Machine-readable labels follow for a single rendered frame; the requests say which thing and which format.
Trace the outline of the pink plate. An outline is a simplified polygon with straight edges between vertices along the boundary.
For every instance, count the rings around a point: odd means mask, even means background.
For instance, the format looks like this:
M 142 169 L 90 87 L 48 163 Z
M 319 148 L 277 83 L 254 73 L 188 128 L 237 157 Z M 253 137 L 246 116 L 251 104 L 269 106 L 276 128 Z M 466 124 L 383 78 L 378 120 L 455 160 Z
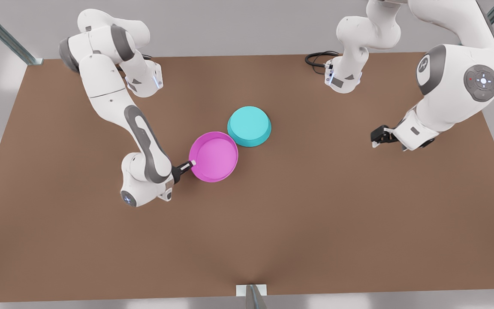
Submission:
M 238 148 L 226 133 L 212 131 L 198 137 L 188 156 L 194 166 L 191 171 L 204 182 L 219 182 L 227 178 L 238 162 Z

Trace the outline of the blue plate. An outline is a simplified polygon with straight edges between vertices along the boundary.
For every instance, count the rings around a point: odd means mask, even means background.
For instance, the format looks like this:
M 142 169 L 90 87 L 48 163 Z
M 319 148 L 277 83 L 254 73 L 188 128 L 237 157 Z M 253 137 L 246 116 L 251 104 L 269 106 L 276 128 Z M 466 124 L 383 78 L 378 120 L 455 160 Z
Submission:
M 240 146 L 256 147 L 263 144 L 272 131 L 269 116 L 260 108 L 241 107 L 234 111 L 227 123 L 227 133 Z

